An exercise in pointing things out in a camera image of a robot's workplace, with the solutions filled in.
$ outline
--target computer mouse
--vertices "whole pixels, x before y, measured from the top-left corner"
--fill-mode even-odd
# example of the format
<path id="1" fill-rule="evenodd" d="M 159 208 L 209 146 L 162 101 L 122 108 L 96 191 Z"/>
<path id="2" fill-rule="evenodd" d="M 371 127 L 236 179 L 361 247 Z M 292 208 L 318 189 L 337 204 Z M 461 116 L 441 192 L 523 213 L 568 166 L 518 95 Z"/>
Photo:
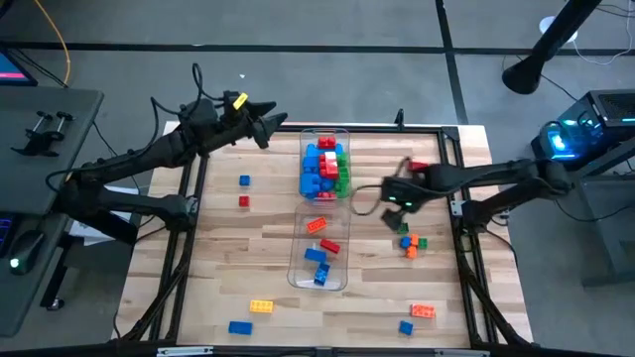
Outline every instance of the computer mouse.
<path id="1" fill-rule="evenodd" d="M 45 237 L 45 234 L 39 230 L 30 230 L 13 241 L 8 254 L 12 274 L 25 275 L 31 272 L 36 265 Z"/>

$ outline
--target monitor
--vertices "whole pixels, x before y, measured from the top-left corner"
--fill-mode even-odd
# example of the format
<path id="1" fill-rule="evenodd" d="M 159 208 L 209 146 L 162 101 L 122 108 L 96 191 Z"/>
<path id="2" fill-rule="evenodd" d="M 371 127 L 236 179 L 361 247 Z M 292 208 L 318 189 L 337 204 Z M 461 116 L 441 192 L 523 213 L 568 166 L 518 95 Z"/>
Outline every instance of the monitor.
<path id="1" fill-rule="evenodd" d="M 7 52 L 0 50 L 0 85 L 37 85 L 38 83 Z"/>

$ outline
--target wooden table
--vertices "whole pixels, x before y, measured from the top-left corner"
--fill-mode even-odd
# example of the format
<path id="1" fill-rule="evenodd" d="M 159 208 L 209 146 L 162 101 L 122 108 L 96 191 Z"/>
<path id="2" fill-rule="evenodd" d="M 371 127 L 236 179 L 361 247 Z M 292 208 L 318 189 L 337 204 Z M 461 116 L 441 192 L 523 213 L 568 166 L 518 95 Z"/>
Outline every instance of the wooden table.
<path id="1" fill-rule="evenodd" d="M 166 132 L 176 123 L 168 123 Z M 482 126 L 460 126 L 467 166 L 491 163 Z M 298 194 L 299 134 L 277 133 L 267 150 L 243 139 L 211 155 L 195 235 L 190 277 L 178 342 L 186 344 L 467 347 L 469 346 L 456 260 L 444 199 L 429 202 L 406 219 L 411 232 L 429 239 L 425 254 L 411 261 L 399 248 L 399 236 L 380 220 L 382 207 L 370 216 L 352 216 L 348 285 L 341 292 L 293 288 L 287 270 Z M 391 175 L 405 156 L 437 163 L 439 148 L 431 135 L 352 134 L 353 186 L 378 183 Z M 251 186 L 238 184 L 251 176 Z M 190 192 L 193 191 L 195 173 Z M 150 194 L 176 193 L 181 170 L 154 171 Z M 482 199 L 497 187 L 474 188 Z M 249 209 L 238 207 L 238 195 L 249 194 Z M 355 205 L 364 209 L 377 190 L 360 191 Z M 140 234 L 162 225 L 158 219 Z M 508 239 L 507 230 L 490 226 Z M 168 233 L 157 233 L 136 245 L 124 288 L 117 324 L 128 331 L 157 293 Z M 502 242 L 480 235 L 492 299 L 526 339 L 531 331 L 514 258 Z M 273 314 L 249 312 L 251 299 L 271 299 Z M 474 297 L 481 336 L 483 315 Z M 411 318 L 413 302 L 432 304 L 437 317 Z M 167 304 L 162 335 L 172 302 Z M 413 321 L 412 337 L 398 333 L 399 321 Z M 230 335 L 231 320 L 254 323 L 251 336 Z"/>

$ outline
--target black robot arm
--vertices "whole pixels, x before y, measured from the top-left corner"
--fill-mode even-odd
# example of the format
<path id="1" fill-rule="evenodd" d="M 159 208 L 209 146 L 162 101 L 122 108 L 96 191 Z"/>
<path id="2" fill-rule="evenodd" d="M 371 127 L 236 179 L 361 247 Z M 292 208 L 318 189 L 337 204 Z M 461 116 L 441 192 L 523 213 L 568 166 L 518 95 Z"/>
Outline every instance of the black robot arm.
<path id="1" fill-rule="evenodd" d="M 399 174 L 405 164 L 408 164 L 407 175 L 401 177 Z M 553 161 L 519 160 L 471 168 L 434 164 L 414 168 L 407 158 L 393 176 L 384 177 L 381 183 L 380 199 L 400 207 L 398 211 L 386 209 L 382 220 L 396 231 L 406 213 L 417 212 L 430 200 L 446 197 L 465 186 L 510 183 L 516 185 L 483 201 L 464 202 L 461 206 L 463 225 L 478 231 L 497 213 L 534 198 L 553 199 L 566 195 L 572 189 L 563 165 Z"/>
<path id="2" fill-rule="evenodd" d="M 111 210 L 156 215 L 169 230 L 185 231 L 193 224 L 198 202 L 192 197 L 170 194 L 149 197 L 113 192 L 105 184 L 155 168 L 178 168 L 190 163 L 196 155 L 207 156 L 227 144 L 234 145 L 243 137 L 253 137 L 261 149 L 269 146 L 269 138 L 287 119 L 287 114 L 264 117 L 275 102 L 251 103 L 238 92 L 225 91 L 223 104 L 201 99 L 182 106 L 180 125 L 150 146 L 129 151 L 108 160 L 87 163 L 72 174 L 63 185 L 56 210 L 95 229 L 133 244 L 137 229 Z M 218 116 L 215 107 L 223 106 Z"/>

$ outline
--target gray concrete floor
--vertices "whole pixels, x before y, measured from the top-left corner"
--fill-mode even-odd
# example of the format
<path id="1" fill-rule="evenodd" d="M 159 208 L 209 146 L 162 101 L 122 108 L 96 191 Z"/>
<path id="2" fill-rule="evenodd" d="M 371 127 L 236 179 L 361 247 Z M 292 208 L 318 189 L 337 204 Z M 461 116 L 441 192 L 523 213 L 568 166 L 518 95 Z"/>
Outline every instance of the gray concrete floor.
<path id="1" fill-rule="evenodd" d="M 530 48 L 540 37 L 540 19 L 555 15 L 563 5 L 559 0 L 444 3 L 453 43 L 464 48 Z M 442 44 L 434 0 L 47 0 L 43 4 L 69 42 Z M 594 13 L 580 29 L 579 45 L 626 48 L 624 22 Z M 0 40 L 55 42 L 56 38 L 32 2 L 23 0 L 0 21 Z M 29 54 L 53 72 L 64 73 L 62 52 Z M 404 108 L 409 123 L 456 123 L 443 55 L 72 52 L 71 56 L 71 86 L 105 93 L 97 122 L 117 151 L 148 140 L 151 95 L 170 107 L 193 99 L 194 61 L 203 69 L 208 91 L 231 88 L 245 90 L 254 99 L 277 100 L 292 121 L 386 123 Z M 516 60 L 505 59 L 508 64 Z M 502 62 L 503 57 L 497 56 L 456 58 L 469 123 L 486 127 L 497 162 L 527 157 L 538 128 L 572 104 L 546 81 L 530 96 L 509 91 L 500 80 Z M 557 57 L 546 65 L 544 74 L 579 96 L 590 89 L 635 87 L 634 67 L 632 57 L 607 66 Z M 162 115 L 162 121 L 168 119 Z M 95 133 L 89 135 L 79 162 L 107 156 Z M 141 176 L 140 185 L 149 179 L 150 175 Z M 635 354 L 635 285 L 585 290 L 579 283 L 598 263 L 597 237 L 588 224 L 566 219 L 550 202 L 535 201 L 513 212 L 510 231 L 537 342 L 553 348 Z M 73 270 L 63 286 L 67 306 L 58 312 L 34 307 L 16 337 L 0 339 L 0 349 L 107 340 L 130 252 L 110 246 L 98 254 L 109 254 L 120 269 Z"/>

